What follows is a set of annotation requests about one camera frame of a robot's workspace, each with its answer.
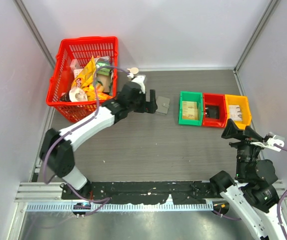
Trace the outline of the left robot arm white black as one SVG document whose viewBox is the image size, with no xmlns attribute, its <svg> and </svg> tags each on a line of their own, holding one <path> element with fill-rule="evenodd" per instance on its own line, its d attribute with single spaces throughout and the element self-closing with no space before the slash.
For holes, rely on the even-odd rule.
<svg viewBox="0 0 287 240">
<path fill-rule="evenodd" d="M 90 199 L 92 184 L 76 167 L 75 150 L 95 134 L 125 119 L 130 112 L 154 114 L 158 108 L 156 91 L 149 91 L 149 99 L 146 95 L 144 83 L 129 81 L 115 98 L 103 102 L 84 119 L 60 131 L 49 129 L 39 153 L 42 167 L 61 178 L 79 199 Z"/>
</svg>

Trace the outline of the grey card holder wallet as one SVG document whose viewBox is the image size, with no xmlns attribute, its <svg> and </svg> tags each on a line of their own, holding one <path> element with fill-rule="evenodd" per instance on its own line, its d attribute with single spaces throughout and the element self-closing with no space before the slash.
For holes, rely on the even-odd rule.
<svg viewBox="0 0 287 240">
<path fill-rule="evenodd" d="M 170 99 L 167 97 L 158 96 L 156 99 L 156 113 L 166 115 L 170 107 Z"/>
</svg>

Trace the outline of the black item in red bin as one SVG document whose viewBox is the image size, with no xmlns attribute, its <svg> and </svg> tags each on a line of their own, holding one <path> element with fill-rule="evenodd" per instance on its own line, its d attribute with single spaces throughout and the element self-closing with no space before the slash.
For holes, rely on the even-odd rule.
<svg viewBox="0 0 287 240">
<path fill-rule="evenodd" d="M 205 106 L 205 117 L 209 119 L 220 119 L 220 108 L 217 105 Z"/>
</svg>

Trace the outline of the green plastic bin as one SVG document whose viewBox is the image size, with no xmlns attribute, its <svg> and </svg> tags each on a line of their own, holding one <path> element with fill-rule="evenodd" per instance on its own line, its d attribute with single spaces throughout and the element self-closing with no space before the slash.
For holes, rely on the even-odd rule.
<svg viewBox="0 0 287 240">
<path fill-rule="evenodd" d="M 204 118 L 203 103 L 201 92 L 181 91 L 178 124 L 201 127 Z"/>
</svg>

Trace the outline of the green soap dispenser bottle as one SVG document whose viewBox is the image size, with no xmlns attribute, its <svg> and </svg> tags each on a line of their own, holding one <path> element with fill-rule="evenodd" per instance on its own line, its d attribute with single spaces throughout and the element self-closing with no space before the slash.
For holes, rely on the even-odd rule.
<svg viewBox="0 0 287 240">
<path fill-rule="evenodd" d="M 132 80 L 139 73 L 139 69 L 137 67 L 127 68 L 126 73 L 127 78 Z"/>
</svg>

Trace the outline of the yellow snack bag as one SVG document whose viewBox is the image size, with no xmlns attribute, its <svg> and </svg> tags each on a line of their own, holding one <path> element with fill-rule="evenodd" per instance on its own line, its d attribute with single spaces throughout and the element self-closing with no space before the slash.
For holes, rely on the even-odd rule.
<svg viewBox="0 0 287 240">
<path fill-rule="evenodd" d="M 111 98 L 110 92 L 112 89 L 113 76 L 112 70 L 108 76 L 97 74 L 95 58 L 86 64 L 73 80 L 71 88 L 77 87 L 82 89 L 87 95 L 87 101 L 105 101 Z"/>
</svg>

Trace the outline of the red plastic shopping basket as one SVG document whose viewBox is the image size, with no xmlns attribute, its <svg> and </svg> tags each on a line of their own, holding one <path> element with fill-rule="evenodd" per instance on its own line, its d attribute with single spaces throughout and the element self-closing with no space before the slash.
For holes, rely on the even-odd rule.
<svg viewBox="0 0 287 240">
<path fill-rule="evenodd" d="M 97 108 L 95 101 L 81 104 L 77 102 L 60 101 L 67 93 L 74 80 L 70 68 L 72 60 L 78 60 L 81 67 L 85 67 L 91 57 L 109 56 L 114 66 L 118 66 L 119 41 L 116 36 L 87 36 L 63 39 L 56 55 L 53 75 L 49 80 L 46 104 L 55 108 L 69 122 L 76 123 Z"/>
</svg>

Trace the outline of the aluminium frame rail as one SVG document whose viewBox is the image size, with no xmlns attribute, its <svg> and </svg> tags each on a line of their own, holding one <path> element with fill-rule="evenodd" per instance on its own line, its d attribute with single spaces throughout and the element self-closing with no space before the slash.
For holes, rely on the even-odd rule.
<svg viewBox="0 0 287 240">
<path fill-rule="evenodd" d="M 51 202 L 59 201 L 62 196 L 63 182 L 21 182 L 14 201 L 20 202 Z"/>
</svg>

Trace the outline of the red plastic bin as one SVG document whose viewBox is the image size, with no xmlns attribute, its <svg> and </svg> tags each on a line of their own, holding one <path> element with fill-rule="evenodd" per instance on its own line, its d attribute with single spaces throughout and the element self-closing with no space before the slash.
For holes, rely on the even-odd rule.
<svg viewBox="0 0 287 240">
<path fill-rule="evenodd" d="M 224 94 L 203 93 L 203 127 L 224 128 L 227 123 L 227 107 Z"/>
</svg>

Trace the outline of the green snack packet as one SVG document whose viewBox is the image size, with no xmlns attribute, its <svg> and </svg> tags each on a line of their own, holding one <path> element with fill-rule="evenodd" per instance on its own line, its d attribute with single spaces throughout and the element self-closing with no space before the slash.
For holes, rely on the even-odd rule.
<svg viewBox="0 0 287 240">
<path fill-rule="evenodd" d="M 111 69 L 107 67 L 112 65 L 112 60 L 110 56 L 96 57 L 94 61 L 97 69 L 102 67 L 101 69 L 97 70 L 97 74 L 104 76 L 110 75 Z"/>
</svg>

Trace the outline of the white paper roll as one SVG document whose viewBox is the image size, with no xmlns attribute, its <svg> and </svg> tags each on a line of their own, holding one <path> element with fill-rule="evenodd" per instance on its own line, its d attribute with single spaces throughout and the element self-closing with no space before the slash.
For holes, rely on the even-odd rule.
<svg viewBox="0 0 287 240">
<path fill-rule="evenodd" d="M 87 102 L 87 94 L 79 87 L 73 87 L 69 91 L 69 99 L 71 102 Z"/>
</svg>

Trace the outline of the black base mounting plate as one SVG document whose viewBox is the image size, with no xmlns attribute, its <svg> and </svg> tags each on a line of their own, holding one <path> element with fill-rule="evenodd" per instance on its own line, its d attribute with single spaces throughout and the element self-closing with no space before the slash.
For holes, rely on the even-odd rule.
<svg viewBox="0 0 287 240">
<path fill-rule="evenodd" d="M 171 197 L 175 205 L 188 205 L 220 199 L 223 190 L 213 181 L 93 181 L 77 193 L 95 203 L 157 205 Z"/>
</svg>

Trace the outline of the cards in yellow bin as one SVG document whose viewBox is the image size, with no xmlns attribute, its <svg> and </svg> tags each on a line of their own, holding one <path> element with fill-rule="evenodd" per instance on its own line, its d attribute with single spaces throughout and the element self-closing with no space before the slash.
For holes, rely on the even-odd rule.
<svg viewBox="0 0 287 240">
<path fill-rule="evenodd" d="M 232 119 L 233 121 L 237 121 L 237 122 L 243 121 L 240 105 L 229 105 L 228 110 L 229 110 L 230 119 Z"/>
</svg>

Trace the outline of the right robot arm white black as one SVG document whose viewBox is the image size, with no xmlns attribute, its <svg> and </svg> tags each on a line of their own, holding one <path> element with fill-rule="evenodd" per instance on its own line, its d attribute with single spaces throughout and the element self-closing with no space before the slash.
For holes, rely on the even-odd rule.
<svg viewBox="0 0 287 240">
<path fill-rule="evenodd" d="M 232 119 L 228 119 L 221 137 L 236 140 L 229 143 L 237 150 L 236 174 L 231 177 L 222 170 L 211 177 L 211 195 L 222 197 L 229 204 L 255 240 L 287 240 L 287 224 L 282 215 L 287 190 L 278 194 L 274 184 L 279 178 L 273 162 L 258 159 L 264 149 L 287 152 L 285 139 L 271 132 L 261 137 L 249 125 L 240 129 Z"/>
</svg>

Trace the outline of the cards in green bin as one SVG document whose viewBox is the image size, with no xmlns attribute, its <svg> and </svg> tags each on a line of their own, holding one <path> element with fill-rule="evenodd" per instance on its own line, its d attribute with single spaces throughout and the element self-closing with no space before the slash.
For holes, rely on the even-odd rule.
<svg viewBox="0 0 287 240">
<path fill-rule="evenodd" d="M 195 120 L 199 119 L 198 105 L 195 101 L 183 101 L 182 102 L 182 119 L 183 120 Z"/>
</svg>

